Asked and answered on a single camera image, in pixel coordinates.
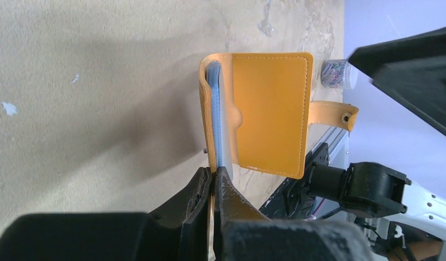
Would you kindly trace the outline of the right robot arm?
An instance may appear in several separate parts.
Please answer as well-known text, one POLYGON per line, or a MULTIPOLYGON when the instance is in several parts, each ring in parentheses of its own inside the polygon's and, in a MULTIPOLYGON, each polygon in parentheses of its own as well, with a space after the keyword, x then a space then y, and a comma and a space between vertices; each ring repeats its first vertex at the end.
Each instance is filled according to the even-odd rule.
MULTIPOLYGON (((446 136, 446 27, 408 38, 357 48, 349 62, 375 87, 446 136)), ((437 255, 446 243, 446 200, 408 177, 378 163, 352 163, 338 169, 313 163, 305 173, 313 196, 335 201, 365 219, 385 219, 403 238, 400 224, 425 231, 433 241, 402 244, 395 260, 437 255)))

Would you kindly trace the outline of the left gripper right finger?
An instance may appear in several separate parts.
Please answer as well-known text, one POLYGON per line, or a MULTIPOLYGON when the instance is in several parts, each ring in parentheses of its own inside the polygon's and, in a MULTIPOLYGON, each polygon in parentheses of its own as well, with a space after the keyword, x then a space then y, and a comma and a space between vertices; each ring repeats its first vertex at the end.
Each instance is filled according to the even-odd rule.
POLYGON ((213 197, 216 260, 253 260, 265 241, 267 217, 234 187, 225 167, 217 168, 213 197))

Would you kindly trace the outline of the orange leather card holder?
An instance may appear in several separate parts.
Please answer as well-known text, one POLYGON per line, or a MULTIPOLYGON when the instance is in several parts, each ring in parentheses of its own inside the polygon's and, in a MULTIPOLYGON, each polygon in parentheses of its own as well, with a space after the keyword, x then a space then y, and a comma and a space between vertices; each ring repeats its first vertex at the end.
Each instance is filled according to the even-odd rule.
POLYGON ((301 179, 311 124, 351 131, 358 108, 312 101, 313 56, 215 53, 199 64, 199 95, 211 171, 222 157, 242 168, 301 179))

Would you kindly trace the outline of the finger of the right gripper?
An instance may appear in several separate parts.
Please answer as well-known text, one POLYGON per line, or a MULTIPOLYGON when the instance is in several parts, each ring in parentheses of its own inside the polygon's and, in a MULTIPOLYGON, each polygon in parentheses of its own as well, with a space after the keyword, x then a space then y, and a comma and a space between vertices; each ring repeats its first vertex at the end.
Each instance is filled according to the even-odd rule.
POLYGON ((446 136, 446 27, 357 48, 348 61, 446 136))

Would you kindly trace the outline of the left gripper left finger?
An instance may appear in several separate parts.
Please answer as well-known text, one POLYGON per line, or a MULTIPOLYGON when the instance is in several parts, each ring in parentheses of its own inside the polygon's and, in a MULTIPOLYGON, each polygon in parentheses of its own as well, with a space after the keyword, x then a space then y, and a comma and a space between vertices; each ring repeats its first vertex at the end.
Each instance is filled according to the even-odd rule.
POLYGON ((150 260, 207 260, 212 173, 200 167, 188 184, 151 211, 150 260))

